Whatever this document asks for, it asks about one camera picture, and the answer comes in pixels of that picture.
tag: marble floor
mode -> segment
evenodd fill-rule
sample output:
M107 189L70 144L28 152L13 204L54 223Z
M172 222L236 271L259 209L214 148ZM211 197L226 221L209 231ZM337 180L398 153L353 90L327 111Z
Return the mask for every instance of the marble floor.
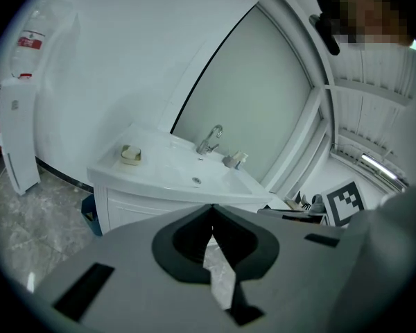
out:
M0 157L0 174L5 165ZM19 196L0 177L0 265L32 289L60 262L98 240L81 216L89 193L39 168L41 183Z

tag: wall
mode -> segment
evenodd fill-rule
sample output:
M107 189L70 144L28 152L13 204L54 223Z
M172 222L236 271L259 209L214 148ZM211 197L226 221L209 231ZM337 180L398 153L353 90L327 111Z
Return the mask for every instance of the wall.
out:
M173 132L199 144L223 126L219 153L247 153L261 181L281 153L311 91L302 66L275 25L254 8L220 48Z
M319 115L319 113L317 113L316 116L315 116L315 118L314 118L314 120L313 120L313 123L311 124L311 127L310 127L308 133L306 134L306 137L302 141L302 144L301 144L299 150L297 151L297 154L295 156L296 159L300 160L302 158L303 154L305 153L305 150L307 149L308 145L310 144L311 140L313 139L314 133L318 129L319 123L320 123L320 115ZM294 170L294 168L296 167L296 165L297 165L297 162L291 162L287 166L284 174L282 174L282 176L280 177L280 179L278 179L278 181L272 187L272 189L270 190L270 192L276 194L279 191L279 189L285 183L285 180L289 177L289 175Z
M3 37L1 80L10 76L11 48L36 1ZM173 123L212 53L258 0L64 1L78 20L71 43L46 50L37 71L44 78L35 106L36 155L89 184L87 164L133 121L162 130Z
M301 194L305 194L307 201L311 202L314 195L320 194L322 191L331 189L336 185L354 178L358 181L361 187L362 195L367 203L368 209L375 208L381 199L385 196L378 187L375 187L371 182L362 178L355 171L351 170L341 162L331 157L328 158L321 171L301 187Z

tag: red label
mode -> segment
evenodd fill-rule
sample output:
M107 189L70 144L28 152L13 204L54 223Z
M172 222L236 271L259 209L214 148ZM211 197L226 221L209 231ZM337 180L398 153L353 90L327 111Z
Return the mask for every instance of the red label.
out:
M26 37L20 37L19 40L17 41L17 46L40 49L42 47L42 41L32 40Z

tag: black slot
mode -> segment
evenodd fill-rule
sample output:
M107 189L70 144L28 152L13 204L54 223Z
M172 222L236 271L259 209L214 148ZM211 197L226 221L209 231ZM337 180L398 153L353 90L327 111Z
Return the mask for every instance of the black slot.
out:
M234 287L233 300L231 308L226 312L236 321L238 325L246 325L264 315L264 313L255 306L250 306L243 294L241 284L236 283Z
M78 321L102 289L114 268L95 263L54 304L54 308L74 321Z
M314 233L310 233L306 235L305 239L307 241L313 241L315 243L323 244L324 246L333 247L333 248L335 248L340 241L337 238L321 236L320 234L314 234Z

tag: bathroom sink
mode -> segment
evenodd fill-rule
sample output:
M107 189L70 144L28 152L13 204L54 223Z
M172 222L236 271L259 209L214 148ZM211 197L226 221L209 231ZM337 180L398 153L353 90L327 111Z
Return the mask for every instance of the bathroom sink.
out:
M141 149L141 164L120 161L124 144ZM133 124L88 167L88 178L95 185L169 200L222 204L271 200L246 171L227 168L222 157L200 155L191 142Z

